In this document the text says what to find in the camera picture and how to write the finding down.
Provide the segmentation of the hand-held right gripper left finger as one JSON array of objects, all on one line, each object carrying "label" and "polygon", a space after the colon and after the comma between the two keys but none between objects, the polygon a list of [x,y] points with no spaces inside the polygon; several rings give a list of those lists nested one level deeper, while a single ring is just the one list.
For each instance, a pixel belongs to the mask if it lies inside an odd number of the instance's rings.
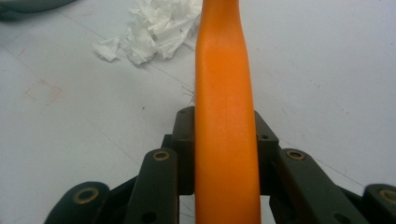
[{"label": "hand-held right gripper left finger", "polygon": [[180,195],[194,193],[194,107],[188,106],[177,112],[171,134],[163,138],[162,147],[173,149],[178,157],[178,192]]}]

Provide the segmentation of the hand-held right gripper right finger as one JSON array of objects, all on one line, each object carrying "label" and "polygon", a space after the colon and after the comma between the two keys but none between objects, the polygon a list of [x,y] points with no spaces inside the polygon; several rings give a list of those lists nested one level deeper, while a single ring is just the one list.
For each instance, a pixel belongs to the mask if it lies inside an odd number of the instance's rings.
[{"label": "hand-held right gripper right finger", "polygon": [[258,112],[255,112],[255,124],[261,195],[270,195],[275,185],[276,172],[273,163],[279,140]]}]

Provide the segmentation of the orange hand brush grey bristles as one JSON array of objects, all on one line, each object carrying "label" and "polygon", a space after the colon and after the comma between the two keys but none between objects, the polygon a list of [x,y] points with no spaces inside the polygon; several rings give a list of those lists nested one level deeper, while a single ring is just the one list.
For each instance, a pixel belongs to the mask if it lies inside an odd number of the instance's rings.
[{"label": "orange hand brush grey bristles", "polygon": [[239,0],[203,0],[194,130],[195,223],[260,224],[256,126]]}]

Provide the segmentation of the crumpled white tissue paper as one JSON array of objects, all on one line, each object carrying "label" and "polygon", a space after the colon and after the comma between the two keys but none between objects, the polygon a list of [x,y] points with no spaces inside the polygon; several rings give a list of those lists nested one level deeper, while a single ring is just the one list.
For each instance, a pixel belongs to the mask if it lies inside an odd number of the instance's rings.
[{"label": "crumpled white tissue paper", "polygon": [[122,56],[142,64],[172,59],[182,45],[195,50],[202,6],[203,0],[134,0],[125,34],[93,43],[93,52],[110,63]]}]

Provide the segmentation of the dark grey plastic object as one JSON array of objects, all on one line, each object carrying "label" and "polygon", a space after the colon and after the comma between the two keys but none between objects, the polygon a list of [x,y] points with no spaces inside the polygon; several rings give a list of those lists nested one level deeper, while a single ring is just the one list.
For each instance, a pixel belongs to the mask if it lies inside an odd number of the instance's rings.
[{"label": "dark grey plastic object", "polygon": [[0,21],[7,20],[9,11],[36,13],[63,7],[76,0],[0,0]]}]

